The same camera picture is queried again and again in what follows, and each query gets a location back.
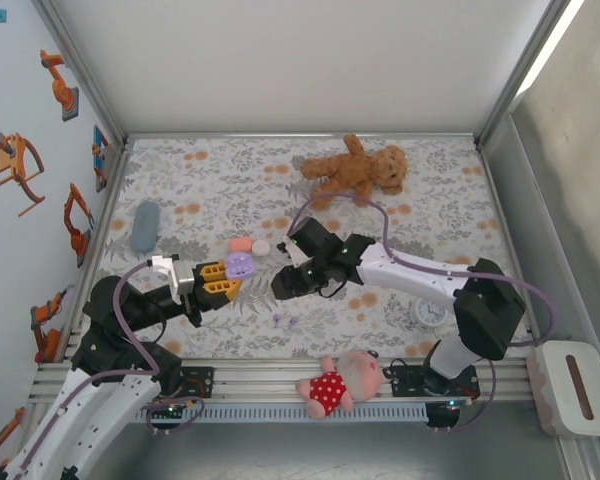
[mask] brown teddy bear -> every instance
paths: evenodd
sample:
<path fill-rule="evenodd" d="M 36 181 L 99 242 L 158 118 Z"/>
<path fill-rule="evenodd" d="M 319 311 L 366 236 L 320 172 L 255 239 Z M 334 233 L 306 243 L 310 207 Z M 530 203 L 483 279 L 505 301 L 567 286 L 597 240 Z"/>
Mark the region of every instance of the brown teddy bear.
<path fill-rule="evenodd" d="M 344 136 L 344 143 L 349 153 L 308 158 L 300 166 L 300 172 L 309 180 L 328 177 L 311 196 L 354 189 L 356 195 L 370 198 L 374 185 L 390 195 L 402 192 L 402 182 L 407 174 L 407 157 L 400 147 L 389 145 L 372 155 L 366 155 L 362 143 L 352 133 Z M 332 200 L 333 198 L 321 198 L 313 202 L 311 208 L 324 210 Z M 360 201 L 356 201 L 356 205 L 367 206 Z"/>

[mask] white box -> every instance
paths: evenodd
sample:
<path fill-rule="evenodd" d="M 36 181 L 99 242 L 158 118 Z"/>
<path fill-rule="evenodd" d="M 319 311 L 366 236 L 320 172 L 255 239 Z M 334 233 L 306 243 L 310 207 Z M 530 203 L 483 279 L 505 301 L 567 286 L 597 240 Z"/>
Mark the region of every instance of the white box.
<path fill-rule="evenodd" d="M 529 355 L 527 369 L 545 432 L 600 437 L 600 355 L 594 347 L 549 341 Z"/>

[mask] red polka dot dress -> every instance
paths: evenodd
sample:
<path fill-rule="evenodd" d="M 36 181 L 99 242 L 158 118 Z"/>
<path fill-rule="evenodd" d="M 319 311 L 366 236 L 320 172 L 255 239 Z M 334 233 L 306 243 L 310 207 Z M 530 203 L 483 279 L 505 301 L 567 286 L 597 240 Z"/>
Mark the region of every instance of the red polka dot dress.
<path fill-rule="evenodd" d="M 328 372 L 321 377 L 314 378 L 310 385 L 309 398 L 320 402 L 327 415 L 340 405 L 342 395 L 347 391 L 338 372 Z"/>

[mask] blue toy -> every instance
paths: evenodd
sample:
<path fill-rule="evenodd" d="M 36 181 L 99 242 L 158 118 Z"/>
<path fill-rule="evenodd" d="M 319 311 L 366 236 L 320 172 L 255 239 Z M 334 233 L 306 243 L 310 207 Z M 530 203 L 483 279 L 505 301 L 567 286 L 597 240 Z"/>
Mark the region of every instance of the blue toy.
<path fill-rule="evenodd" d="M 156 246 L 160 207 L 155 202 L 142 202 L 136 208 L 131 232 L 131 249 L 139 253 L 148 253 Z"/>

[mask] white wall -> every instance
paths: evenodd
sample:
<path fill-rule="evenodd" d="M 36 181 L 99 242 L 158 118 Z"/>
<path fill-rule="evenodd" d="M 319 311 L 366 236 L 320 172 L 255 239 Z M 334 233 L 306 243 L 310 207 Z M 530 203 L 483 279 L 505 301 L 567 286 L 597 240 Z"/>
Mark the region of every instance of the white wall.
<path fill-rule="evenodd" d="M 548 0 L 53 0 L 129 132 L 477 132 Z"/>
<path fill-rule="evenodd" d="M 46 199 L 18 218 L 29 200 L 11 181 L 0 187 L 0 429 L 23 406 L 36 370 L 36 351 L 29 310 L 42 305 L 81 271 L 63 224 L 63 205 L 69 182 L 82 192 L 96 222 L 105 192 L 95 192 L 91 143 L 98 123 L 84 95 L 80 115 L 64 123 L 60 104 L 51 90 L 51 75 L 40 64 L 40 49 L 57 53 L 51 37 L 31 2 L 0 0 L 7 23 L 0 24 L 0 132 L 19 132 L 38 150 L 46 171 L 33 179 L 34 193 Z M 59 67 L 70 86 L 70 71 Z M 25 155 L 28 171 L 35 171 Z M 7 172 L 0 174 L 0 179 Z M 74 224 L 82 230 L 87 221 L 74 207 Z M 57 328 L 71 310 L 75 290 L 66 297 Z"/>

